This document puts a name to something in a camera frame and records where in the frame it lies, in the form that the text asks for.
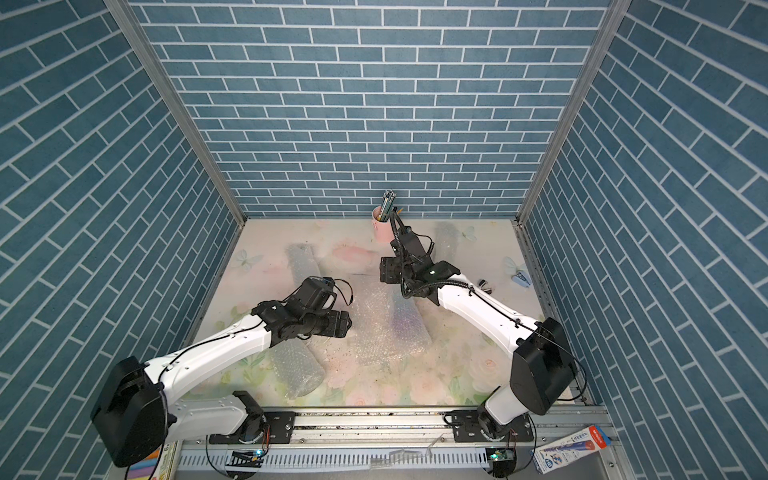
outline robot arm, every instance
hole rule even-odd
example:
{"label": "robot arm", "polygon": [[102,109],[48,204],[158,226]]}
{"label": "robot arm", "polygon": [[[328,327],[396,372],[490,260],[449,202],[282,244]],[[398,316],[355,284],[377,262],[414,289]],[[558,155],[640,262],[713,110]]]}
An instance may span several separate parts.
{"label": "robot arm", "polygon": [[286,299],[261,302],[250,315],[192,346],[144,364],[134,356],[119,362],[91,411],[115,465],[133,465],[169,441],[238,433],[250,442],[262,435],[263,411],[247,392],[215,400],[181,397],[228,365],[284,340],[346,336],[352,322],[348,312],[333,310],[335,287],[333,279],[309,277]]}
{"label": "robot arm", "polygon": [[397,214],[389,222],[395,256],[381,259],[381,281],[398,283],[406,298],[429,298],[459,314],[512,359],[509,384],[500,386],[479,407],[478,419],[488,436],[503,436],[508,431],[505,427],[528,411],[544,415],[577,372],[562,325],[551,318],[541,323],[507,307],[473,285],[455,266],[434,263],[430,256],[434,243],[424,250],[419,235]]}

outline bubble wrap roll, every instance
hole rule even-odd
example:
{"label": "bubble wrap roll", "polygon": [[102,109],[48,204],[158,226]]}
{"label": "bubble wrap roll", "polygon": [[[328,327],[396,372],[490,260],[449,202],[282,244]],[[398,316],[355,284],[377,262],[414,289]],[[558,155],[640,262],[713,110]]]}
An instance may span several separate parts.
{"label": "bubble wrap roll", "polygon": [[426,349],[431,339],[422,317],[413,299],[400,296],[399,286],[372,275],[352,275],[349,282],[359,292],[349,306],[358,363],[374,365]]}
{"label": "bubble wrap roll", "polygon": [[393,297],[392,335],[399,350],[403,355],[424,352],[432,339],[424,326],[422,314],[416,308],[415,300],[402,298],[402,295]]}
{"label": "bubble wrap roll", "polygon": [[435,262],[445,260],[448,263],[456,257],[456,246],[461,236],[459,231],[450,222],[438,222],[435,225],[435,250],[432,259]]}
{"label": "bubble wrap roll", "polygon": [[[308,276],[319,276],[320,270],[306,244],[294,244],[286,249],[288,264],[296,286]],[[305,396],[323,383],[326,372],[315,356],[306,348],[304,341],[290,339],[270,349],[278,380],[286,385],[286,396],[291,399]]]}
{"label": "bubble wrap roll", "polygon": [[289,399],[307,395],[320,386],[326,377],[326,371],[302,340],[286,340],[272,347],[270,353],[275,375],[286,384],[286,396]]}

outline brick wall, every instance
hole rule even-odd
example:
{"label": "brick wall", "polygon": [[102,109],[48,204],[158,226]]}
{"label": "brick wall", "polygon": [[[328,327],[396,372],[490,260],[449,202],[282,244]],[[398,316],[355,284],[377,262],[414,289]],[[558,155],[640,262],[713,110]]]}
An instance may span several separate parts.
{"label": "brick wall", "polygon": [[608,0],[131,4],[249,216],[513,217]]}
{"label": "brick wall", "polygon": [[0,4],[0,478],[90,478],[110,365],[176,349],[235,226],[100,0]]}
{"label": "brick wall", "polygon": [[768,4],[634,0],[529,222],[640,478],[768,478]]}

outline black cable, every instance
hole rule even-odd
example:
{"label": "black cable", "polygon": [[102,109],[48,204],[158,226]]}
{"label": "black cable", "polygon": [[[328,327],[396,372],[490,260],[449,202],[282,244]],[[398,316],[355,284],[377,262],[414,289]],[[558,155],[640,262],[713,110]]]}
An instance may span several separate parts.
{"label": "black cable", "polygon": [[[475,292],[475,289],[474,289],[474,288],[470,288],[470,289],[469,289],[469,293],[470,293],[470,295],[472,295],[472,293],[473,293],[473,292]],[[582,388],[579,390],[579,394],[578,394],[577,396],[575,396],[575,397],[574,397],[573,399],[571,399],[571,400],[576,400],[577,398],[579,398],[579,397],[582,397],[582,396],[584,395],[584,392],[586,392],[586,391],[587,391],[587,385],[589,384],[589,376],[588,376],[588,372],[587,372],[587,370],[584,368],[584,365],[582,365],[582,364],[581,364],[581,362],[579,362],[579,359],[578,359],[578,358],[576,358],[576,356],[575,356],[573,353],[571,353],[571,351],[570,351],[570,350],[566,349],[565,347],[563,347],[563,346],[562,346],[562,345],[560,345],[559,343],[555,342],[553,339],[549,339],[548,337],[541,335],[541,334],[540,334],[539,332],[537,332],[535,329],[532,329],[530,326],[527,326],[527,325],[525,325],[523,322],[521,322],[521,321],[520,321],[520,319],[513,319],[512,317],[510,317],[510,316],[509,316],[509,315],[507,315],[506,313],[504,313],[504,312],[502,312],[501,310],[499,310],[498,308],[496,308],[496,306],[495,306],[495,305],[493,305],[492,303],[490,303],[489,301],[487,301],[485,298],[483,298],[483,296],[482,296],[482,295],[478,295],[476,292],[475,292],[475,295],[476,295],[476,296],[477,296],[477,297],[478,297],[480,300],[482,300],[483,302],[485,302],[485,304],[486,304],[486,305],[488,305],[488,306],[490,306],[492,309],[496,310],[496,312],[498,312],[498,313],[499,313],[499,314],[501,314],[502,316],[506,317],[507,319],[511,320],[512,322],[515,322],[515,325],[516,325],[516,326],[521,326],[521,327],[523,327],[524,329],[526,329],[526,330],[529,330],[529,331],[530,331],[530,332],[532,332],[532,333],[535,333],[536,335],[538,335],[538,336],[539,336],[539,337],[541,337],[542,339],[545,339],[545,340],[547,340],[547,341],[548,341],[549,343],[551,343],[552,345],[554,345],[554,346],[558,347],[560,350],[562,350],[563,352],[567,353],[567,354],[568,354],[568,355],[569,355],[569,356],[570,356],[570,357],[571,357],[571,358],[572,358],[572,359],[573,359],[573,360],[574,360],[574,361],[575,361],[575,362],[576,362],[576,363],[579,365],[579,367],[581,368],[581,371],[582,371],[582,372],[584,372],[584,386],[583,386],[583,387],[582,387]],[[554,337],[554,334],[553,334],[552,332],[550,332],[549,330],[547,330],[546,328],[544,328],[543,326],[541,326],[541,325],[540,325],[540,326],[539,326],[539,328],[543,329],[543,330],[544,330],[546,333],[549,333],[550,335],[552,335],[552,336]]]}
{"label": "black cable", "polygon": [[339,291],[341,294],[342,299],[344,300],[344,303],[346,303],[347,306],[352,305],[352,302],[355,301],[355,291],[352,290],[352,285],[349,285],[349,282],[344,280],[343,278],[335,278],[333,279],[334,282],[344,282],[349,287],[349,302],[346,301],[346,297],[344,296],[344,293],[341,291],[338,285],[334,284],[333,286]]}
{"label": "black cable", "polygon": [[446,418],[446,416],[448,416],[448,414],[447,414],[447,413],[443,413],[443,414],[442,414],[442,421],[443,421],[443,422],[444,422],[444,423],[445,423],[447,426],[449,426],[449,427],[453,428],[453,427],[460,427],[460,426],[464,425],[464,422],[449,422],[449,421],[448,421],[448,419]]}
{"label": "black cable", "polygon": [[264,323],[264,320],[262,320],[261,322],[259,322],[259,324],[258,324],[258,325],[255,325],[255,326],[251,326],[251,327],[249,327],[249,328],[246,328],[246,329],[240,329],[240,330],[237,330],[236,332],[230,332],[230,333],[228,333],[227,335],[224,335],[224,336],[218,336],[218,337],[216,337],[216,338],[213,338],[213,339],[208,339],[208,340],[204,340],[203,342],[200,342],[200,343],[195,343],[194,345],[190,345],[190,346],[188,346],[186,349],[182,350],[182,351],[181,351],[181,353],[179,353],[178,355],[176,355],[176,356],[175,356],[175,357],[174,357],[174,358],[173,358],[173,359],[172,359],[172,360],[171,360],[171,361],[170,361],[170,362],[169,362],[169,363],[168,363],[168,364],[167,364],[167,365],[166,365],[166,366],[165,366],[165,367],[164,367],[164,368],[163,368],[163,369],[160,371],[160,375],[158,375],[158,376],[157,376],[157,383],[160,383],[160,381],[161,381],[161,380],[162,380],[162,378],[163,378],[163,374],[164,374],[165,372],[167,372],[167,371],[168,371],[168,367],[172,366],[172,365],[173,365],[173,364],[174,364],[176,361],[178,361],[178,360],[179,360],[179,358],[181,358],[181,356],[182,356],[183,354],[185,354],[185,353],[189,352],[190,350],[192,350],[192,349],[194,349],[194,348],[197,348],[198,346],[203,346],[203,345],[205,345],[206,343],[211,343],[211,342],[215,342],[215,341],[217,341],[217,340],[222,340],[222,339],[228,339],[228,338],[230,338],[230,335],[236,335],[236,334],[238,334],[238,333],[247,332],[247,331],[249,331],[249,330],[257,329],[257,328],[259,328],[259,327],[260,327],[260,326],[261,326],[263,323]]}
{"label": "black cable", "polygon": [[223,475],[223,476],[225,476],[227,478],[231,478],[228,474],[223,473],[221,470],[216,468],[214,463],[210,460],[210,455],[208,455],[208,435],[205,435],[205,459],[208,461],[208,465],[210,465],[210,467],[213,470],[215,470],[216,473],[218,473],[219,475]]}
{"label": "black cable", "polygon": [[[482,300],[483,302],[485,302],[485,303],[486,303],[488,306],[490,306],[492,309],[496,310],[496,312],[498,312],[499,314],[501,314],[503,317],[505,317],[505,318],[507,318],[507,319],[511,320],[512,322],[515,322],[515,325],[516,325],[516,326],[522,326],[522,327],[523,327],[523,328],[525,328],[526,330],[530,330],[532,333],[535,333],[536,335],[540,336],[542,339],[545,339],[545,340],[547,340],[549,343],[551,343],[552,345],[554,345],[554,346],[558,347],[558,348],[559,348],[561,351],[563,351],[563,352],[567,353],[567,354],[568,354],[568,355],[569,355],[569,356],[570,356],[570,357],[571,357],[571,358],[572,358],[572,359],[573,359],[573,360],[574,360],[574,361],[575,361],[575,362],[576,362],[576,363],[579,365],[579,367],[581,368],[582,372],[584,372],[584,385],[583,385],[583,386],[582,386],[582,387],[579,389],[579,393],[578,393],[578,395],[577,395],[577,396],[575,396],[575,397],[573,397],[572,399],[559,399],[559,398],[558,398],[558,400],[561,400],[561,401],[565,401],[565,402],[570,402],[570,401],[572,401],[572,400],[576,400],[576,399],[579,399],[579,398],[582,398],[582,397],[584,397],[584,394],[585,394],[585,393],[586,393],[586,391],[587,391],[587,386],[588,386],[588,384],[589,384],[589,377],[588,377],[588,372],[587,372],[587,370],[584,368],[584,365],[582,365],[582,363],[579,361],[579,359],[578,359],[578,358],[576,358],[576,356],[575,356],[573,353],[571,353],[571,351],[570,351],[570,350],[568,350],[568,349],[565,349],[565,348],[564,348],[562,345],[560,345],[559,343],[555,342],[553,339],[549,339],[548,337],[546,337],[546,336],[544,336],[544,335],[541,335],[541,334],[540,334],[539,332],[537,332],[535,329],[532,329],[531,327],[524,325],[524,324],[523,324],[523,323],[520,321],[520,319],[513,319],[512,317],[510,317],[510,316],[509,316],[509,315],[507,315],[506,313],[502,312],[501,310],[499,310],[498,308],[496,308],[496,306],[495,306],[495,305],[493,305],[492,303],[490,303],[489,301],[487,301],[487,300],[486,300],[486,299],[485,299],[485,298],[484,298],[482,295],[478,295],[478,294],[475,292],[475,289],[474,289],[472,286],[470,286],[469,284],[467,284],[467,283],[464,283],[464,282],[460,282],[460,281],[458,281],[458,280],[436,280],[436,281],[434,281],[434,282],[425,283],[425,284],[423,284],[423,285],[417,286],[416,288],[414,288],[414,289],[411,289],[410,293],[407,293],[407,292],[406,292],[406,285],[405,285],[405,278],[406,278],[406,276],[405,276],[405,258],[404,258],[404,256],[403,256],[403,246],[402,246],[402,241],[400,240],[400,235],[398,234],[398,231],[397,231],[397,226],[396,226],[396,223],[395,223],[396,217],[399,217],[399,216],[398,216],[398,214],[395,212],[395,214],[393,214],[393,215],[392,215],[392,216],[389,218],[389,220],[390,220],[390,225],[392,226],[392,233],[394,234],[394,236],[395,236],[395,241],[397,242],[398,251],[399,251],[399,256],[400,256],[400,266],[401,266],[401,272],[400,272],[400,293],[403,295],[403,297],[405,297],[405,298],[411,298],[411,297],[412,297],[412,296],[414,296],[414,295],[415,295],[417,292],[420,292],[421,290],[427,290],[427,289],[433,288],[433,287],[435,287],[435,286],[458,286],[458,287],[461,287],[461,288],[466,288],[467,290],[469,290],[469,294],[470,294],[470,296],[471,296],[473,293],[475,293],[475,295],[477,295],[477,297],[478,297],[480,300]],[[430,242],[432,242],[432,238],[431,238],[431,237],[429,237],[429,236],[427,236],[427,235],[418,235],[416,232],[414,232],[414,234],[415,234],[417,237],[427,237],[427,238],[429,238]],[[542,328],[542,329],[543,329],[543,330],[544,330],[546,333],[549,333],[549,335],[551,335],[551,336],[552,336],[552,338],[554,338],[554,335],[552,334],[552,332],[550,332],[549,330],[545,329],[543,326],[539,326],[539,327],[540,327],[540,328]]]}
{"label": "black cable", "polygon": [[417,237],[426,237],[429,238],[429,248],[427,249],[427,255],[432,255],[432,250],[435,249],[435,241],[430,237],[429,235],[419,235],[416,232],[413,232],[414,235]]}
{"label": "black cable", "polygon": [[536,446],[538,445],[538,444],[537,444],[537,441],[538,441],[538,433],[536,432],[536,424],[535,424],[535,423],[533,423],[533,419],[531,418],[531,414],[530,414],[530,413],[528,413],[528,414],[526,414],[526,415],[528,415],[528,421],[531,423],[531,426],[533,427],[533,449],[531,450],[531,458],[528,460],[528,463],[526,463],[526,464],[525,464],[525,467],[523,467],[523,468],[520,468],[520,469],[519,469],[518,471],[516,471],[515,473],[517,473],[517,472],[522,472],[523,470],[525,470],[526,468],[528,468],[528,466],[531,464],[531,462],[533,462],[533,455],[536,453]]}

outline floral tabletop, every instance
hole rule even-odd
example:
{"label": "floral tabletop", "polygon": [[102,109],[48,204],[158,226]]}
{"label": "floral tabletop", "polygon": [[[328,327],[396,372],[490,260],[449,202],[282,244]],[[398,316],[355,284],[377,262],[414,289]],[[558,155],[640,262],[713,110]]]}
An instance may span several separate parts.
{"label": "floral tabletop", "polygon": [[[435,240],[435,261],[449,261],[474,283],[486,280],[504,304],[543,319],[510,222],[405,220],[415,232]],[[309,247],[321,274],[334,278],[378,278],[380,257],[392,255],[387,243],[376,241],[370,220],[249,220],[196,339],[224,329],[262,300],[282,299],[292,292],[296,283],[286,252],[297,244]],[[374,288],[390,296],[398,293],[395,285]],[[341,299],[334,308],[352,315],[374,301],[371,290],[355,291],[358,310],[344,306]],[[362,355],[359,334],[369,330],[365,323],[356,329],[354,316],[346,338],[306,340],[322,371],[318,369],[319,386],[304,396],[291,398],[283,376],[276,373],[271,349],[211,376],[187,398],[247,390],[262,406],[477,405],[508,381],[511,360],[487,336],[427,299],[415,299],[415,308],[425,343],[405,355],[385,353],[375,362],[363,361],[368,357]]]}

